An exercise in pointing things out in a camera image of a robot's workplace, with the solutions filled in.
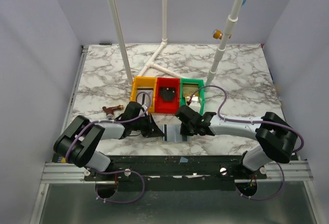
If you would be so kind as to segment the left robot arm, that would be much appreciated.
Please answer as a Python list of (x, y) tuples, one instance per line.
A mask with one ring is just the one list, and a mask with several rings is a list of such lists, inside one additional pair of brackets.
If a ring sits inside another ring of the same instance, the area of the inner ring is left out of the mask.
[(124, 139), (132, 132), (141, 132), (144, 138), (163, 137), (147, 107), (137, 102), (128, 103), (124, 112), (114, 120), (91, 122), (84, 116), (77, 116), (56, 140), (53, 150), (77, 167), (92, 168), (104, 172), (111, 160), (96, 151), (100, 140)]

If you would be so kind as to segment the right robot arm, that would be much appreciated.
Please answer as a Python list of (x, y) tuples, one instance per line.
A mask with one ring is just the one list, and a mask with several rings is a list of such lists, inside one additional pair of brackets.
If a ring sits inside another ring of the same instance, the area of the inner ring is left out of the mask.
[(272, 161), (289, 163), (298, 138), (297, 133), (273, 112), (262, 117), (235, 119), (221, 117), (215, 112), (201, 115), (183, 105), (175, 116), (181, 121), (181, 135), (230, 135), (257, 141), (259, 146), (244, 152), (235, 168), (249, 175)]

